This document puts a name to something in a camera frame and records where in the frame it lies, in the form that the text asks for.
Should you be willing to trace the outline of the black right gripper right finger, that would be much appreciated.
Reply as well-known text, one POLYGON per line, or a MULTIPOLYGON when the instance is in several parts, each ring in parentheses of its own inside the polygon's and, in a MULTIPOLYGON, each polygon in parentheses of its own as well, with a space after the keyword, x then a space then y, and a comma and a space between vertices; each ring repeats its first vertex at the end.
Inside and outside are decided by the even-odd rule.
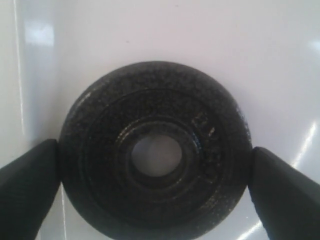
POLYGON ((252 151, 251 201, 271 240, 320 238, 320 186, 263 147, 252 151))

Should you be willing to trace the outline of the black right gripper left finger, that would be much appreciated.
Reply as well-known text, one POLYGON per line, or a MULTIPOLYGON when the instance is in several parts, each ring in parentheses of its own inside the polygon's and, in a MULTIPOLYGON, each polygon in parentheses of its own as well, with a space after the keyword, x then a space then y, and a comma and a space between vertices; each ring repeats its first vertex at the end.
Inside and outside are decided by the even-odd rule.
POLYGON ((61 184, 58 143, 47 139, 0 169, 0 238, 34 240, 61 184))

